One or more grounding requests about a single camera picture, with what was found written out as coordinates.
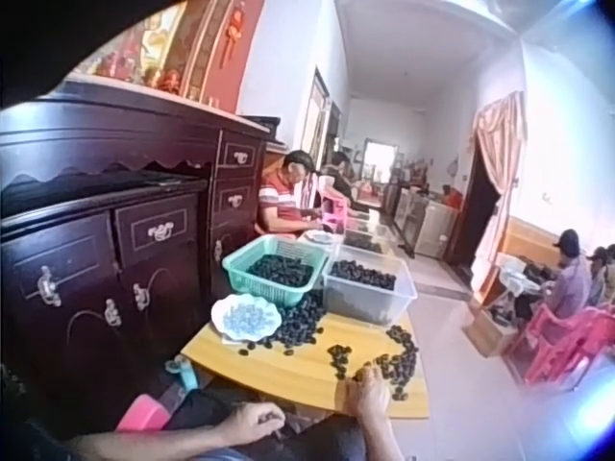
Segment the person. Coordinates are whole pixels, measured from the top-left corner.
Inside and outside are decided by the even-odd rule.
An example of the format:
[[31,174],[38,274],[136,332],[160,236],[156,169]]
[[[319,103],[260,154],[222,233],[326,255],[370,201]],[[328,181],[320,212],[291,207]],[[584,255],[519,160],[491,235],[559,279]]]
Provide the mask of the person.
[[591,275],[587,264],[580,257],[580,244],[575,230],[565,230],[557,243],[561,271],[555,281],[543,284],[543,297],[539,303],[523,302],[523,295],[515,300],[515,316],[524,321],[531,320],[533,309],[540,302],[547,305],[555,317],[566,319],[585,307],[591,287]]
[[269,233],[301,233],[321,229],[315,219],[321,217],[319,209],[299,209],[295,201],[295,184],[303,182],[313,173],[314,162],[304,151],[292,151],[283,160],[282,167],[262,178],[258,192],[259,224]]
[[463,204],[463,194],[461,194],[461,192],[451,187],[449,184],[444,184],[442,186],[442,191],[444,192],[444,205],[454,209],[461,209],[461,205]]
[[346,154],[335,151],[332,154],[331,163],[326,164],[320,170],[321,175],[333,178],[332,195],[343,197],[348,201],[350,208],[355,211],[367,212],[369,207],[358,204],[353,197],[353,184],[346,179],[346,170],[350,166],[350,159]]
[[615,304],[615,243],[606,249],[603,303]]
[[[297,459],[402,461],[387,409],[388,386],[378,367],[368,365],[360,380],[348,380],[346,406],[352,417],[332,416],[306,431],[278,442],[270,436],[284,426],[285,415],[274,403],[246,403],[217,425],[208,425],[211,412],[203,404],[183,405],[199,425],[178,430],[108,432],[56,440],[31,416],[19,414],[15,403],[23,399],[3,365],[2,424],[5,459],[122,459],[245,461]],[[193,391],[188,397],[199,394]],[[173,427],[175,416],[171,420]],[[265,442],[252,450],[250,444]]]
[[592,284],[589,289],[589,297],[587,298],[587,306],[596,307],[602,303],[605,283],[606,260],[608,252],[605,247],[598,247],[593,255],[588,259],[591,262],[589,271],[592,276]]

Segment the wrist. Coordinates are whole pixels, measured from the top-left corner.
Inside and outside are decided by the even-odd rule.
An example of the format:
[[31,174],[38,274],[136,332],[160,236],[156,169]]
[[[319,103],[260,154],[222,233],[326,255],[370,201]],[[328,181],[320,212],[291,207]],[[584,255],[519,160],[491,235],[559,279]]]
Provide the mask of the wrist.
[[214,449],[225,449],[238,445],[234,434],[223,425],[203,427],[202,431],[204,436],[207,434],[207,438],[211,441]]
[[385,412],[370,412],[366,415],[357,415],[358,423],[365,429],[381,428],[390,424]]

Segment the dark wooden cabinet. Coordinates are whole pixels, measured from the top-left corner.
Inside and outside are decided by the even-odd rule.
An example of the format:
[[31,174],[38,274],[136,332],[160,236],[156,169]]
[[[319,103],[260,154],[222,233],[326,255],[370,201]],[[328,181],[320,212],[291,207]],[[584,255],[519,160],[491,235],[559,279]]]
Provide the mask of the dark wooden cabinet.
[[173,358],[203,324],[194,241],[125,268],[120,278],[140,325],[138,341],[151,353],[147,359]]
[[267,131],[160,95],[65,82],[0,112],[3,362],[66,436],[160,397],[254,238]]

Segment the green plastic basket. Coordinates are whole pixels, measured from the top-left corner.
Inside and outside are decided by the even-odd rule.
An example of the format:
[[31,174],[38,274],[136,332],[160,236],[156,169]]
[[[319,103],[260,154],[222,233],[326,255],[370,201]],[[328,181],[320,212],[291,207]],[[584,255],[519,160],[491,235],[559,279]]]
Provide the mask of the green plastic basket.
[[[294,288],[262,279],[246,271],[264,255],[281,255],[301,258],[301,262],[314,268],[305,286]],[[222,267],[229,273],[233,290],[262,296],[278,307],[296,305],[314,287],[327,261],[327,252],[308,243],[300,243],[276,235],[263,235],[222,260]]]

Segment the white appliance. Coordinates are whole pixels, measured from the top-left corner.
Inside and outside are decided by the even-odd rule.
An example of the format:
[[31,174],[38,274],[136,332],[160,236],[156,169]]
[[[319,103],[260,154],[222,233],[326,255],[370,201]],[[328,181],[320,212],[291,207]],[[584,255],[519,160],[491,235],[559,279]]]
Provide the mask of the white appliance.
[[400,200],[397,203],[397,209],[395,210],[395,217],[393,218],[393,221],[395,221],[395,224],[397,225],[397,229],[400,231],[404,230],[404,225],[406,224],[406,217],[411,202],[412,193],[408,189],[402,189],[400,192]]
[[450,206],[415,195],[403,230],[404,240],[416,254],[441,259],[457,214]]

